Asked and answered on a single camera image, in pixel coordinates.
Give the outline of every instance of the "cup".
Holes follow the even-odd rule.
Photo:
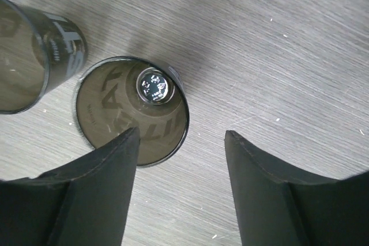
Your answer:
[[[0,114],[33,107],[81,70],[87,54],[67,18],[0,0]]]
[[[181,147],[190,114],[173,67],[118,56],[97,63],[80,78],[74,93],[74,119],[94,148],[139,127],[137,166],[143,167],[167,160]]]

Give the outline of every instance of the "table surface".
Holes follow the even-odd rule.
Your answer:
[[[11,1],[75,21],[90,49],[83,71],[134,55],[182,76],[189,135],[168,161],[137,171],[123,245],[241,244],[226,130],[324,176],[369,169],[369,0]],[[72,120],[77,79],[1,117],[0,178],[89,151]]]

